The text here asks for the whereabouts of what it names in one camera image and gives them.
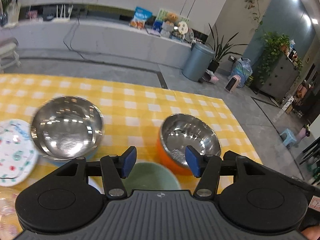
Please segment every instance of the blue gripper pad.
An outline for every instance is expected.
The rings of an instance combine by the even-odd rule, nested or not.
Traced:
[[[124,155],[127,155],[127,156],[124,158],[124,164],[121,169],[121,175],[123,179],[129,176],[133,166],[136,163],[136,160],[137,160],[136,147],[130,147],[129,149],[126,150],[126,152],[124,152]]]
[[[199,159],[195,154],[193,154],[189,147],[186,147],[186,161],[190,170],[192,171],[193,176],[199,178],[201,175]]]

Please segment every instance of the orange bowl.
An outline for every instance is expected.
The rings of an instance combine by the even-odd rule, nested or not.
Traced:
[[[160,163],[163,166],[166,166],[169,170],[171,170],[174,174],[180,174],[180,175],[192,175],[192,172],[190,169],[186,169],[182,167],[181,165],[177,164],[164,150],[162,144],[161,144],[161,139],[160,139],[160,132],[158,135],[158,140],[157,140],[157,151],[158,151],[158,156],[160,159]]]
[[[201,155],[221,155],[220,142],[209,125],[189,114],[168,116],[157,138],[157,151],[162,165],[175,174],[192,175],[185,159],[188,145]]]

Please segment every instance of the stainless steel bowl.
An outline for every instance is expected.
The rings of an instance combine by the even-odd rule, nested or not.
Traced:
[[[39,152],[48,159],[66,161],[87,156],[101,142],[103,115],[83,98],[50,99],[33,117],[31,136]]]
[[[188,114],[167,117],[160,128],[160,141],[167,154],[179,165],[188,168],[185,148],[193,146],[201,155],[221,155],[215,132],[200,119]]]

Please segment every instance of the gray cabinet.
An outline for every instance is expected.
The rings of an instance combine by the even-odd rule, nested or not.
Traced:
[[[299,72],[292,62],[286,55],[282,55],[265,84],[261,85],[259,89],[273,96],[277,101],[281,100],[298,75]]]

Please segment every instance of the blue plastic stool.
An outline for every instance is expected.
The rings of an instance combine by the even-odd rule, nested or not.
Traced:
[[[285,129],[285,130],[280,134],[280,136],[281,136],[281,135],[284,135],[284,134],[287,135],[286,139],[283,141],[284,146],[287,146],[287,145],[288,145],[289,143],[291,143],[291,142],[293,142],[293,143],[296,143],[296,142],[297,142],[297,139],[296,139],[296,137],[294,136],[294,133],[293,133],[291,130]]]

